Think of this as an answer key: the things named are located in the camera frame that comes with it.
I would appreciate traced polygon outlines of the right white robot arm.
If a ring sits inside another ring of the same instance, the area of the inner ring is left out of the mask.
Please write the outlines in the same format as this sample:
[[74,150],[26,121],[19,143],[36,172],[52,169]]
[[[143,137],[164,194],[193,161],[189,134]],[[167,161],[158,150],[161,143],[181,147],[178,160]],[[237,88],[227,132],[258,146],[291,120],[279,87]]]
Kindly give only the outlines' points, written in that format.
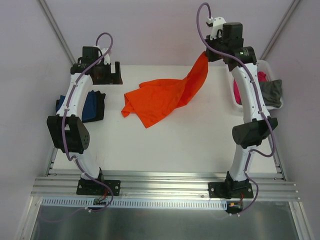
[[254,49],[244,46],[243,25],[226,22],[222,17],[210,18],[207,25],[211,34],[206,39],[209,62],[223,60],[238,87],[243,124],[232,129],[236,144],[234,159],[223,182],[210,182],[208,190],[216,198],[253,198],[248,177],[251,158],[259,151],[263,140],[273,136],[278,120],[272,118],[266,107],[258,80],[258,65]]

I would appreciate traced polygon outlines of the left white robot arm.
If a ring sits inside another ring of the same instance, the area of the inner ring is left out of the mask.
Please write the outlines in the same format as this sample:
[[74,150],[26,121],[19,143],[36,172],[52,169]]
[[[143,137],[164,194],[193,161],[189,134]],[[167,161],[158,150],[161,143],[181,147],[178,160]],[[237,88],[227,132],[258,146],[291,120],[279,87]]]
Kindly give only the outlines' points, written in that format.
[[82,114],[92,86],[123,84],[120,62],[115,62],[112,72],[110,50],[98,44],[82,48],[82,56],[70,69],[70,85],[63,103],[56,114],[46,120],[54,146],[76,164],[80,170],[80,186],[88,187],[93,194],[102,193],[105,182],[101,168],[88,151],[90,134]]

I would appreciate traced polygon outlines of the orange t shirt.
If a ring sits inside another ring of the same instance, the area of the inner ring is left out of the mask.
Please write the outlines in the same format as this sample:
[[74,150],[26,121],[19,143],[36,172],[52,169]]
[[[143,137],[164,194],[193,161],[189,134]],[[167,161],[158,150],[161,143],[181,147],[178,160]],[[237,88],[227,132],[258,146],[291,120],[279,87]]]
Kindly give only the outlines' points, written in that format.
[[124,94],[123,117],[136,114],[149,128],[175,109],[186,106],[201,89],[209,72],[209,62],[203,52],[183,79],[162,78],[145,81],[139,88]]

